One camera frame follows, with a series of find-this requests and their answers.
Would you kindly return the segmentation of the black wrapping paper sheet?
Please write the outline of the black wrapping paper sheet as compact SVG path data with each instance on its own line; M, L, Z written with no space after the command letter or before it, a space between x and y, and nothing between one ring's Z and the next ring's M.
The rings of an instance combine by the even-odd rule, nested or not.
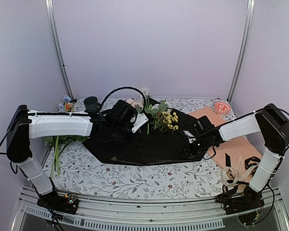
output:
M118 100L114 106L123 106L124 104L128 103ZM100 103L100 105L101 112L110 110L103 111L103 104ZM82 144L94 157L106 164L151 166L200 161L205 154L187 155L185 153L188 141L185 132L199 136L194 127L197 119L176 109L172 109L170 113L173 112L179 118L179 130L168 130L162 133L159 130L151 129L150 125L147 135L147 122L135 134L135 143L132 146L127 147L118 142L94 144L93 138L83 141Z

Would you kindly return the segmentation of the yellow small flower bunch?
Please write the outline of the yellow small flower bunch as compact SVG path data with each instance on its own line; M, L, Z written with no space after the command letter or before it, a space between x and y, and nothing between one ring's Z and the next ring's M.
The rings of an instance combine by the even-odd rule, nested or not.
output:
M155 117L154 130L166 132L168 130L179 130L178 116L175 112L159 112Z

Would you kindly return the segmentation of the small white flower stem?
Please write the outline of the small white flower stem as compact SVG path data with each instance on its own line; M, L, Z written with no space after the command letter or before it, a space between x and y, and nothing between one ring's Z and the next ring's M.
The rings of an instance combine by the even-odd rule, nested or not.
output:
M149 126L150 126L150 102L149 102L150 89L147 87L143 87L141 89L141 92L145 96L143 103L144 103L144 112L148 118L148 123L147 123L147 135L148 135L149 134Z

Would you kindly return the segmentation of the white rose long stem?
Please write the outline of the white rose long stem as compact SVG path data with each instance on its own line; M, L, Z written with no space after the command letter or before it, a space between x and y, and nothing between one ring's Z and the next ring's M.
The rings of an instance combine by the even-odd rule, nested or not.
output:
M126 99L125 102L127 102L132 107L132 110L136 113L142 113L144 111L144 104L141 101L129 98Z

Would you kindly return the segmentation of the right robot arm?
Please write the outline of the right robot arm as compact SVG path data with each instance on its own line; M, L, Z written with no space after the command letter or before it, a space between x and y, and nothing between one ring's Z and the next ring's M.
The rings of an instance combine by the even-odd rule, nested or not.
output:
M222 157L226 154L230 155L233 168L239 167L239 159L252 156L261 158L259 167L249 181L249 187L260 192L276 173L289 145L288 117L272 103L228 124L209 107L191 112L190 115L197 119L207 116L219 128L223 143L217 148L210 147L207 153L220 167L225 166Z

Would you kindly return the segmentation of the dark grey mug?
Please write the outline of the dark grey mug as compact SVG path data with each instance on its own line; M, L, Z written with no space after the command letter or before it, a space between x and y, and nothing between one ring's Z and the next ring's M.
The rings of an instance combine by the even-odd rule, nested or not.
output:
M84 99L83 101L85 106L85 112L87 113L97 113L100 110L100 104L98 98L95 96L90 96Z

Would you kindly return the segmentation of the cream printed ribbon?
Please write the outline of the cream printed ribbon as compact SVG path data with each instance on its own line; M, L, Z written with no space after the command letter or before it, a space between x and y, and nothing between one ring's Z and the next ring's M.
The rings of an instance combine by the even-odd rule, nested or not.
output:
M221 171L221 183L227 187L237 186L237 192L241 193L244 191L246 186L243 186L241 182L249 184L252 178L252 172L257 168L257 165L249 167L244 173L240 174L239 171L232 167L225 167Z

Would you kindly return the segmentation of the blue orange flower stems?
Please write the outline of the blue orange flower stems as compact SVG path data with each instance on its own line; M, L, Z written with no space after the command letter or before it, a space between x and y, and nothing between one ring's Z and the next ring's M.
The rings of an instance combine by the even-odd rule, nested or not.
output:
M73 104L73 101L72 99L68 96L68 95L65 95L63 98L62 98L62 102L58 104L58 111L59 112L72 112L73 111L73 107L74 107L74 104Z

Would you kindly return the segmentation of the green leafy flower bunch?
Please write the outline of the green leafy flower bunch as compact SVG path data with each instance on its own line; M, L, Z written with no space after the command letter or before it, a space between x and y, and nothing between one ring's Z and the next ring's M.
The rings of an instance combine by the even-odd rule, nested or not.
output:
M59 157L65 148L73 142L86 141L88 136L65 135L65 136L48 136L45 138L46 145L54 150L53 163L51 168L51 177L54 173L58 176L61 173Z

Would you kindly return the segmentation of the floral patterned tablecloth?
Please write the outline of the floral patterned tablecloth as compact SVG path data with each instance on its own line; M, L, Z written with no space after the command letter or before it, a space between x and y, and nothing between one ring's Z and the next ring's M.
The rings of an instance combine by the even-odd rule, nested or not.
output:
M127 199L187 199L222 193L221 169L205 155L199 162L159 166L103 164L80 142L69 144L59 156L59 173L52 169L54 149L42 166L57 189L84 195Z

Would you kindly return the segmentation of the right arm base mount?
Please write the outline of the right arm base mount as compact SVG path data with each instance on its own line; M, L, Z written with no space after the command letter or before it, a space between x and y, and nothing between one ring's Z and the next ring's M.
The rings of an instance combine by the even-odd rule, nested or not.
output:
M226 215L239 214L239 222L244 226L253 226L263 211L264 201L261 193L247 192L238 197L226 193L219 195L221 208Z

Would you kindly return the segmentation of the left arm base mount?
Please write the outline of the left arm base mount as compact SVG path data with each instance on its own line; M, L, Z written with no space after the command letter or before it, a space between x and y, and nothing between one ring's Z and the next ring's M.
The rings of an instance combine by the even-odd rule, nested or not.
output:
M51 192L46 195L39 195L37 205L49 210L75 215L79 206L79 200L71 194L61 196L57 192Z

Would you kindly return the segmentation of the left aluminium frame post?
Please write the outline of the left aluminium frame post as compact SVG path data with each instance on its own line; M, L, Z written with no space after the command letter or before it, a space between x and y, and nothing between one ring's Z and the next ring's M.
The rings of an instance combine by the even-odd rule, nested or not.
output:
M72 88L67 76L66 71L66 65L64 62L64 58L62 55L62 50L60 46L58 31L57 31L57 25L55 20L55 14L54 14L54 8L53 8L53 1L52 0L45 0L45 6L46 6L46 14L48 17L49 27L50 27L50 33L53 40L54 50L56 54L56 58L59 65L59 70L62 76L63 85L66 90L66 94L71 97L71 99L74 99L74 95L72 92Z

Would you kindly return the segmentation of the aluminium frame post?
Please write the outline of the aluminium frame post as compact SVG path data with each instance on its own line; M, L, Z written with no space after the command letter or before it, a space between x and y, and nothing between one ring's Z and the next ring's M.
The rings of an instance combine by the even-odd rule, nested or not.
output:
M55 14L54 14L54 8L53 8L53 1L52 0L45 0L45 6L46 6L46 14L48 17L49 27L50 27L50 33L53 40L54 50L56 54L56 58L59 65L59 70L62 76L63 85L66 90L66 94L71 97L71 99L74 99L74 95L72 92L72 88L67 76L66 71L66 65L64 62L64 58L62 55L62 50L60 46L58 31L57 31L57 25L55 20Z
M238 58L237 58L237 62L236 62L233 80L231 82L230 90L229 90L229 93L227 96L227 101L229 103L232 103L234 96L235 96L236 88L238 86L239 77L240 77L241 69L243 66L245 53L246 53L246 49L247 49L247 45L248 45L248 40L249 40L249 36L250 36L254 7L255 7L255 0L248 0L240 50L239 50L239 54L238 54Z

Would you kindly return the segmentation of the right aluminium frame post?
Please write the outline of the right aluminium frame post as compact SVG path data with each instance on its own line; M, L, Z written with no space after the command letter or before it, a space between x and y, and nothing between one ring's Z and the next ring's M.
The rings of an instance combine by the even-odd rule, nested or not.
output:
M239 50L239 54L238 54L238 58L237 58L237 62L236 62L233 80L231 82L230 90L229 90L229 93L227 96L227 101L229 103L232 103L234 96L235 96L236 88L238 86L239 77L240 77L241 69L243 66L245 53L246 53L246 49L247 49L247 45L248 45L248 40L249 40L249 36L250 36L254 7L255 7L255 0L248 0L240 50Z

